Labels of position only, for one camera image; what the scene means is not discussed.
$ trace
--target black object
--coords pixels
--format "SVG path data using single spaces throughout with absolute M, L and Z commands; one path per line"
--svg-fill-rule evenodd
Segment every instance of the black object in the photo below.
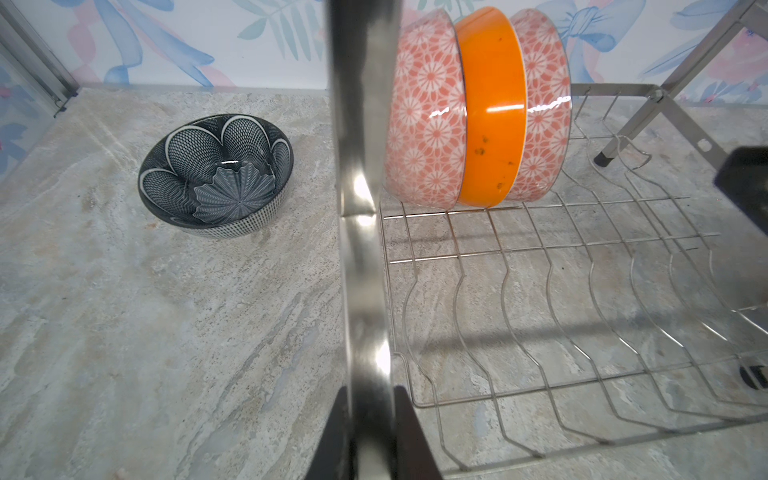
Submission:
M 395 387 L 396 471 L 397 480 L 442 480 L 429 444 L 403 386 Z M 349 413 L 346 387 L 336 394 L 326 427 L 320 437 L 306 480 L 351 480 L 355 478 L 354 445 L 349 439 Z
M 744 367 L 739 367 L 739 374 L 741 375 L 741 379 L 744 381 L 744 383 L 746 383 L 747 386 L 749 386 L 751 389 L 768 389 L 768 379 L 766 379 L 765 375 L 763 374 L 764 368 L 764 365 L 752 365 L 750 367 L 752 375 L 754 375 L 754 377 L 757 379 L 757 382 L 760 384 L 759 388 L 757 385 L 755 385 L 754 380 L 752 380 L 752 377 L 750 377 L 750 374 L 746 372 Z
M 608 158 L 605 156 L 603 152 L 600 152 L 595 158 L 594 158 L 594 164 L 598 167 L 607 167 L 608 164 L 613 160 L 613 158 Z
M 739 147 L 725 160 L 715 186 L 768 233 L 768 147 Z

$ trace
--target bowl rim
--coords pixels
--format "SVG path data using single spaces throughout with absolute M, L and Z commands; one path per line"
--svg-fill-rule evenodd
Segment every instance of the bowl rim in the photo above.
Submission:
M 141 191 L 141 174 L 144 172 L 144 162 L 147 161 L 147 159 L 149 158 L 150 154 L 152 153 L 152 150 L 154 150 L 158 145 L 164 144 L 165 141 L 168 138 L 168 135 L 174 133 L 179 128 L 186 127 L 186 126 L 189 126 L 189 125 L 197 126 L 197 124 L 202 122 L 202 121 L 213 120 L 215 118 L 221 118 L 221 117 L 232 118 L 232 117 L 237 117 L 237 116 L 243 116 L 243 117 L 252 118 L 255 121 L 259 121 L 259 122 L 267 122 L 268 124 L 270 124 L 273 127 L 275 127 L 277 129 L 277 131 L 280 132 L 280 135 L 282 136 L 281 138 L 285 140 L 286 144 L 288 145 L 288 151 L 290 153 L 290 169 L 288 170 L 288 178 L 286 178 L 285 184 L 283 184 L 283 186 L 279 190 L 275 190 L 275 193 L 274 193 L 272 199 L 270 201 L 268 201 L 266 204 L 264 204 L 264 206 L 261 207 L 259 210 L 256 210 L 256 211 L 252 212 L 251 214 L 246 215 L 243 218 L 239 218 L 239 219 L 233 220 L 231 222 L 222 223 L 221 225 L 193 225 L 191 223 L 183 223 L 183 222 L 173 221 L 172 219 L 174 217 L 172 217 L 167 211 L 165 211 L 165 210 L 159 208 L 157 205 L 155 205 L 154 202 L 152 202 L 152 200 L 147 198 L 147 196 L 144 195 L 144 192 Z M 156 216 L 157 218 L 159 218 L 160 220 L 162 220 L 165 223 L 168 223 L 170 225 L 174 225 L 175 227 L 188 228 L 188 229 L 192 229 L 192 230 L 209 230 L 209 229 L 212 229 L 212 228 L 225 227 L 227 225 L 231 225 L 233 223 L 243 221 L 246 218 L 251 217 L 252 215 L 258 214 L 260 211 L 262 211 L 263 209 L 265 209 L 266 207 L 271 205 L 278 198 L 280 193 L 282 193 L 282 191 L 285 190 L 285 188 L 288 186 L 288 183 L 290 183 L 291 177 L 293 176 L 294 160 L 295 159 L 294 159 L 294 156 L 293 156 L 293 145 L 291 145 L 290 140 L 288 139 L 288 136 L 285 135 L 285 132 L 283 132 L 277 125 L 275 125 L 271 121 L 268 121 L 267 119 L 260 118 L 260 117 L 257 117 L 255 115 L 250 115 L 250 114 L 226 113 L 226 114 L 207 115 L 206 117 L 201 117 L 201 118 L 198 118 L 197 120 L 192 120 L 190 122 L 187 122 L 186 124 L 179 125 L 178 127 L 174 128 L 172 131 L 170 131 L 168 134 L 164 135 L 156 144 L 154 144 L 152 146 L 152 148 L 150 148 L 149 152 L 147 152 L 147 154 L 144 156 L 144 159 L 141 162 L 141 166 L 139 167 L 139 174 L 138 174 L 138 179 L 137 179 L 137 188 L 139 190 L 139 198 L 141 198 L 141 203 L 143 203 L 144 206 L 154 216 Z M 166 213 L 169 216 L 169 218 L 165 219 L 165 218 L 161 217 L 158 214 L 158 211 Z

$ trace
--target orange bowl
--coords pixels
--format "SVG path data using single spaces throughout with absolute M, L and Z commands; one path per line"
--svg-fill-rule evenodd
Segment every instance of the orange bowl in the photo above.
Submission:
M 509 193 L 525 147 L 528 92 L 520 42 L 485 7 L 456 24 L 467 97 L 467 161 L 458 201 L 493 207 Z

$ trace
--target wallpaper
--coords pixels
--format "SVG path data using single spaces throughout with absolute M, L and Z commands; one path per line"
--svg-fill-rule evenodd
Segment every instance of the wallpaper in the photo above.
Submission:
M 661 83 L 736 0 L 405 0 L 403 23 L 492 5 L 538 8 L 574 81 Z M 327 85 L 320 0 L 14 0 L 84 85 Z M 768 45 L 745 30 L 680 98 L 768 104 Z

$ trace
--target bowl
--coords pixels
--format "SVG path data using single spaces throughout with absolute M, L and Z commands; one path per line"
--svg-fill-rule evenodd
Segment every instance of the bowl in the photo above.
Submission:
M 152 148 L 139 170 L 139 196 L 166 223 L 234 238 L 275 217 L 292 171 L 293 149 L 278 127 L 219 114 L 179 127 Z
M 526 8 L 510 17 L 528 84 L 528 129 L 520 171 L 507 200 L 542 198 L 560 174 L 571 134 L 571 76 L 560 35 L 547 15 Z
M 497 8 L 456 24 L 467 95 L 467 161 L 458 201 L 493 207 L 518 174 L 525 146 L 527 88 L 515 30 Z
M 403 202 L 443 210 L 462 189 L 467 116 L 451 18 L 435 10 L 398 41 L 384 187 Z

